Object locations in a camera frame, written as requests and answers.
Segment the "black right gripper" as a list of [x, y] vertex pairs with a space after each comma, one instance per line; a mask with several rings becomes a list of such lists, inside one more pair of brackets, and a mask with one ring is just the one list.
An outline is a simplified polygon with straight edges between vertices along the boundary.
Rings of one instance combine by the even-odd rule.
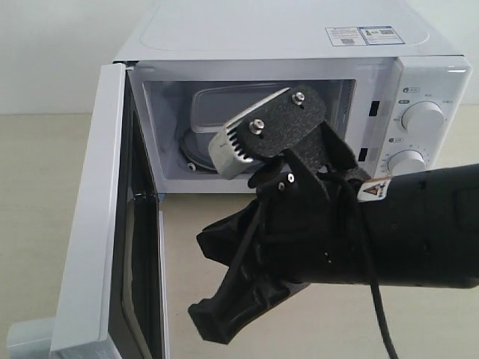
[[203, 255], [228, 267], [219, 288], [188, 308], [201, 334], [237, 334], [308, 287], [369, 283], [370, 243], [356, 193], [367, 174], [328, 126], [234, 133], [262, 162], [248, 181], [256, 197], [205, 227]]

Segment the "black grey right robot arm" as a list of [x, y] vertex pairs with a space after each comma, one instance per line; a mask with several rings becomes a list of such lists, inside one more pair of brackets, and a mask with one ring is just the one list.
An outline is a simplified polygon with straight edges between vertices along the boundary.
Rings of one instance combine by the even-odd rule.
[[286, 152], [249, 180], [246, 208], [198, 234], [203, 255], [228, 268], [188, 309], [205, 340], [230, 342], [313, 283], [368, 285], [380, 327], [382, 285], [478, 285], [477, 165], [368, 179], [333, 132], [323, 139], [329, 158], [314, 182]]

